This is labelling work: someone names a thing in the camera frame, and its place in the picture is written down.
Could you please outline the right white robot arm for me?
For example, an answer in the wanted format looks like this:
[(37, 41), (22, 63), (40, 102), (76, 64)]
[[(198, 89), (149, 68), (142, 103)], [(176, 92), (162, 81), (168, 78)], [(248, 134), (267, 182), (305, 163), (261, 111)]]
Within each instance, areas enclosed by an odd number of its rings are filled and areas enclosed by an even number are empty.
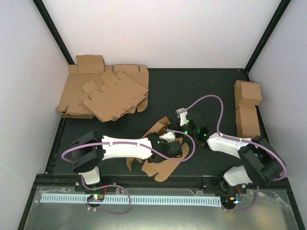
[(168, 128), (190, 135), (196, 140), (198, 146), (241, 160), (240, 166), (233, 166), (222, 173), (218, 187), (223, 193), (230, 193), (240, 184), (267, 186), (286, 176), (284, 161), (262, 136), (237, 138), (214, 132), (205, 126), (197, 127), (193, 120), (183, 125), (170, 124)]

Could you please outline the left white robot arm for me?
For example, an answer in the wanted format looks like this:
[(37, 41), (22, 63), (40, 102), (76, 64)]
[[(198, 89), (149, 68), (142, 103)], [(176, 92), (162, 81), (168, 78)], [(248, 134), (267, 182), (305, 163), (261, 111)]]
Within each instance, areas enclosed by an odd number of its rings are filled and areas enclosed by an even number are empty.
[(159, 135), (156, 132), (149, 133), (141, 139), (119, 139), (108, 136), (95, 138), (95, 132), (90, 132), (79, 138), (72, 147), (86, 145), (84, 148), (73, 150), (73, 172), (81, 174), (88, 188), (98, 191), (103, 186), (103, 179), (99, 176), (98, 164), (101, 161), (112, 158), (139, 158), (149, 163), (161, 163), (166, 159), (155, 153), (165, 155), (168, 158), (182, 157), (181, 144), (175, 140), (174, 133)]

